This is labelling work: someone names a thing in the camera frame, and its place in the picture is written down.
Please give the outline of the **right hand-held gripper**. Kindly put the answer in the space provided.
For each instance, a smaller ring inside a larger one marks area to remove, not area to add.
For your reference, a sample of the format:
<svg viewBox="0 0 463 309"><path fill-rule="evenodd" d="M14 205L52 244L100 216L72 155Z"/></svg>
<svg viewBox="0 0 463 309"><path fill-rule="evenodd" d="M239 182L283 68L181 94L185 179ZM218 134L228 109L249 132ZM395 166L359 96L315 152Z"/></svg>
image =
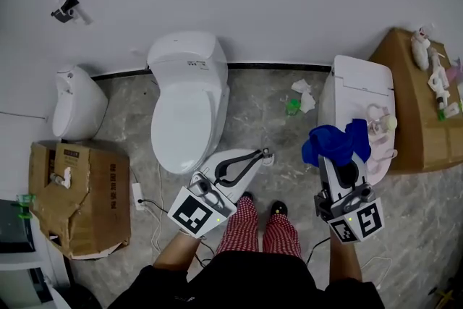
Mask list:
<svg viewBox="0 0 463 309"><path fill-rule="evenodd" d="M365 162L355 152L345 165L324 156L318 162L322 190L314 197L316 214L340 243L362 242L382 230L383 207L371 185L364 184Z"/></svg>

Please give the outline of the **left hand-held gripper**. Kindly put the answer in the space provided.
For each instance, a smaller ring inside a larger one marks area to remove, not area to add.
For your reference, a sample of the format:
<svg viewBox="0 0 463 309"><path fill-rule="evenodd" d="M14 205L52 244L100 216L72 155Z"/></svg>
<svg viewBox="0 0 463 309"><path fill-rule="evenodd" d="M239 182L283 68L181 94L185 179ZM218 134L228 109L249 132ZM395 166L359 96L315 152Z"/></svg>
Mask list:
<svg viewBox="0 0 463 309"><path fill-rule="evenodd" d="M202 237L236 213L235 203L257 174L266 149L216 152L182 187L168 217L192 237Z"/></svg>

